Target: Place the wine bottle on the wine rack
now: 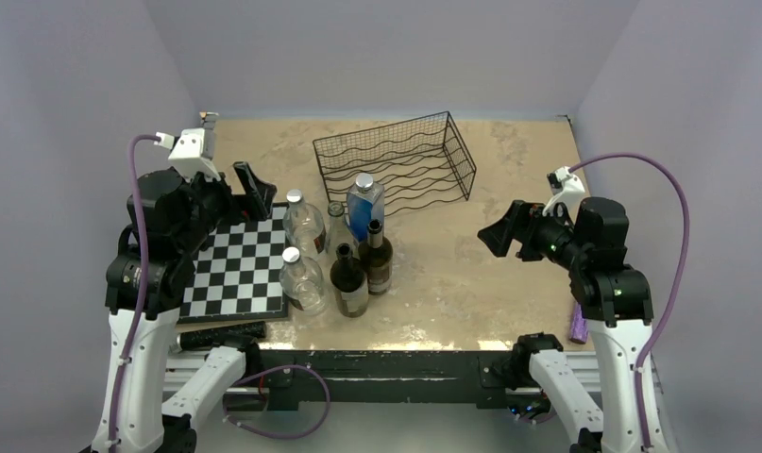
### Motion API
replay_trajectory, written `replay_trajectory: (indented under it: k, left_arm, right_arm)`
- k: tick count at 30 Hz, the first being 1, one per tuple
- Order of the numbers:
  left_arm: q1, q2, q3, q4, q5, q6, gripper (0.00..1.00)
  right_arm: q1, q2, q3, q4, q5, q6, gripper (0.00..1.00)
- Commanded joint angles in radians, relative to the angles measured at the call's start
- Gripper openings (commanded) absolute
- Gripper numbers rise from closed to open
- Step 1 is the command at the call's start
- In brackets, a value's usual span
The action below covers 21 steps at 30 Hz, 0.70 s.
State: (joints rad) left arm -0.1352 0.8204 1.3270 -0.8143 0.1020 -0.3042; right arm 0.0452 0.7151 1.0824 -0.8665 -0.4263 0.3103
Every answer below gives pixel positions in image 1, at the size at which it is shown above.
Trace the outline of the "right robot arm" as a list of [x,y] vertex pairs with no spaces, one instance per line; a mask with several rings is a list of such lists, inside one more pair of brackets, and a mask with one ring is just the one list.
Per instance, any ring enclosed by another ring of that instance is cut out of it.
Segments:
[[638,359],[652,335],[653,309],[646,277],[625,262],[625,208],[588,197],[569,225],[544,215],[539,204],[515,200],[499,225],[504,244],[521,244],[520,260],[547,259],[567,270],[594,344],[602,404],[568,368],[560,342],[545,333],[520,336],[498,376],[513,390],[538,387],[546,393],[572,452],[669,451],[652,371]]

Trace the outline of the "blue square glass bottle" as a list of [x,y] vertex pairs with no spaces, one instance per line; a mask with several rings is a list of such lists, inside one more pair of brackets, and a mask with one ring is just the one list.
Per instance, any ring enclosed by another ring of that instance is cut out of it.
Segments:
[[358,243],[368,235],[371,220],[384,220],[384,186],[367,173],[356,175],[347,192],[348,223]]

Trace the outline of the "dark wine bottle white label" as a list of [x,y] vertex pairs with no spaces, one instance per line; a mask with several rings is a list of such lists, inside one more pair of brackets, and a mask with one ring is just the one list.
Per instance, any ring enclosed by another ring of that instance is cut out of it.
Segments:
[[346,317],[360,317],[366,312],[369,302],[363,266],[348,243],[340,243],[335,252],[336,260],[330,268],[330,282],[334,287],[338,310]]

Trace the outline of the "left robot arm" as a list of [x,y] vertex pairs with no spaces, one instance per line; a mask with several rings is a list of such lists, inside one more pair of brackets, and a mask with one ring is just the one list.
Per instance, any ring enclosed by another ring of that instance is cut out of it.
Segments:
[[222,333],[173,399],[162,398],[195,255],[218,227],[265,220],[273,208],[276,187],[245,162],[234,169],[239,194],[223,177],[185,178],[171,168],[132,177],[131,222],[106,273],[110,365],[92,452],[191,452],[200,425],[228,388],[271,375],[253,337]]

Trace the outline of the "green wine bottle silver neck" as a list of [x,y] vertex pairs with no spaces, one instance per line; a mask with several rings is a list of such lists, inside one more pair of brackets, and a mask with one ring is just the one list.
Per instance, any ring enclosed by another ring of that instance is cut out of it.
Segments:
[[383,223],[372,219],[367,224],[367,235],[359,244],[361,265],[367,277],[368,292],[372,295],[385,294],[391,285],[393,245],[384,236]]

